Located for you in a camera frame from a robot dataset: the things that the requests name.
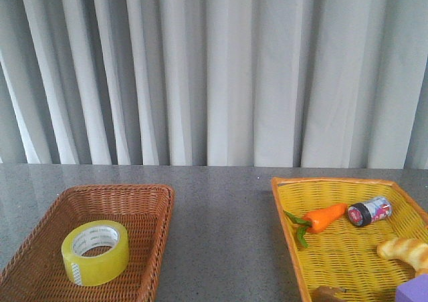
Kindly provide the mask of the small red labelled can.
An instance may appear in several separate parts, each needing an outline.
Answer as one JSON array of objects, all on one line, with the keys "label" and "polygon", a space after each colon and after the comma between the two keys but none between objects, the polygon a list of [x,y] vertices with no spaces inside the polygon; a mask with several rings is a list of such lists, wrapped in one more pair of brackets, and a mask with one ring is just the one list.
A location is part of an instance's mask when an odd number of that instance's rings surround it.
[{"label": "small red labelled can", "polygon": [[356,227],[365,227],[376,221],[386,219],[393,213],[393,206],[384,196],[376,196],[348,207],[349,221]]}]

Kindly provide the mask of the yellow woven basket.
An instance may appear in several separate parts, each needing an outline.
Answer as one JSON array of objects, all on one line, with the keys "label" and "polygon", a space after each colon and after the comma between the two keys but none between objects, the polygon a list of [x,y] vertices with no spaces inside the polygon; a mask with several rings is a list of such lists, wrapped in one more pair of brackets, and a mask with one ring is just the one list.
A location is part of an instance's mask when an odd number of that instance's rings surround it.
[{"label": "yellow woven basket", "polygon": [[[356,178],[272,178],[272,190],[303,301],[311,301],[320,286],[343,287],[345,301],[394,301],[395,289],[412,279],[412,266],[377,255],[385,240],[427,240],[427,213],[397,183]],[[307,234],[307,247],[296,238],[297,226],[287,217],[336,203],[354,204],[385,196],[393,206],[391,217],[365,227],[347,216],[319,234]]]}]

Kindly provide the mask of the orange toy carrot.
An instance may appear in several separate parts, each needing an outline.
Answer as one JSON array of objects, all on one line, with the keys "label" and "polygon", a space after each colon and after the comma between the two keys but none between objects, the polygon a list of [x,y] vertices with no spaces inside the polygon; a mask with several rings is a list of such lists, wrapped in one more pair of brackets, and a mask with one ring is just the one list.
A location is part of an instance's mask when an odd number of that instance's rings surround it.
[{"label": "orange toy carrot", "polygon": [[327,208],[320,208],[307,212],[303,217],[297,217],[294,214],[284,210],[284,214],[296,224],[296,238],[304,247],[308,248],[308,243],[305,239],[307,232],[318,234],[325,231],[334,221],[339,219],[347,211],[346,203],[338,203]]}]

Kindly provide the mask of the purple foam cube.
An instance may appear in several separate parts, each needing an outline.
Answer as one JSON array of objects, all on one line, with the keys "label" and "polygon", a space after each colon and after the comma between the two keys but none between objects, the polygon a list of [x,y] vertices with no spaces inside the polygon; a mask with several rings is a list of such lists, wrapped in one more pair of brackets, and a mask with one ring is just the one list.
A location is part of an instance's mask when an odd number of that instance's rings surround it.
[{"label": "purple foam cube", "polygon": [[399,285],[395,302],[428,302],[427,294],[427,274],[423,274]]}]

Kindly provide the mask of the brown wicker basket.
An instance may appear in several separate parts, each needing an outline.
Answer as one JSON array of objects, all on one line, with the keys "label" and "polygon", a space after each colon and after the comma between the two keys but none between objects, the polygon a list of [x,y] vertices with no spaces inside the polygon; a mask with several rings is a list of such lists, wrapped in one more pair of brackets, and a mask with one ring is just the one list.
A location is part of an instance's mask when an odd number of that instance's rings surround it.
[{"label": "brown wicker basket", "polygon": [[[175,200],[162,184],[81,185],[63,191],[1,273],[2,301],[154,301]],[[128,231],[130,260],[111,282],[81,287],[61,254],[78,226],[113,220]]]}]

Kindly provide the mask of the white pleated curtain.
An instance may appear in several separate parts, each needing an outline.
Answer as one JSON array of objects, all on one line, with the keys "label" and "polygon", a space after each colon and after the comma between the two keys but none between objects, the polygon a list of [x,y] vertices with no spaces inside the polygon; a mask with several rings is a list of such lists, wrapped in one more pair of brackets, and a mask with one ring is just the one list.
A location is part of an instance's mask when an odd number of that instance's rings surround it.
[{"label": "white pleated curtain", "polygon": [[1,0],[1,161],[427,167],[427,0]]}]

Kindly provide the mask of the yellow tape roll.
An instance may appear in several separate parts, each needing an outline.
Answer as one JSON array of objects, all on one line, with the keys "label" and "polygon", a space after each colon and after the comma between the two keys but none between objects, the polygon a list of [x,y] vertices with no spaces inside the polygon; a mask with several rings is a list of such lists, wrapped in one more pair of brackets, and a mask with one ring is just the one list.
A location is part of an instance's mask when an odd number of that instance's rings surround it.
[{"label": "yellow tape roll", "polygon": [[99,286],[117,278],[127,268],[128,231],[112,220],[87,222],[66,236],[61,253],[72,283]]}]

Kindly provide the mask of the toy bread croissant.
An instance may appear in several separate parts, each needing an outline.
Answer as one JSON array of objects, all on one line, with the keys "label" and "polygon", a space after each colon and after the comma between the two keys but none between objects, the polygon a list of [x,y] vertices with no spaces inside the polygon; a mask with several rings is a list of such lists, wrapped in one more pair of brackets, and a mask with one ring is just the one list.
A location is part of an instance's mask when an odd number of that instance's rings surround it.
[{"label": "toy bread croissant", "polygon": [[398,259],[415,270],[415,276],[427,274],[427,243],[420,239],[394,238],[377,245],[377,255]]}]

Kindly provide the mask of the brown dried leaf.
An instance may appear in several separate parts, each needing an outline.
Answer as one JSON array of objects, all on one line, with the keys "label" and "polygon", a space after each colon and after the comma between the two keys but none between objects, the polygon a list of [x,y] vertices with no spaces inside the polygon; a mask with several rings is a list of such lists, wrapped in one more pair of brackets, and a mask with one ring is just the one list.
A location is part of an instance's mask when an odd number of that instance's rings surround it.
[{"label": "brown dried leaf", "polygon": [[337,294],[345,292],[347,290],[343,287],[319,286],[312,292],[312,301],[343,302],[344,300],[338,297]]}]

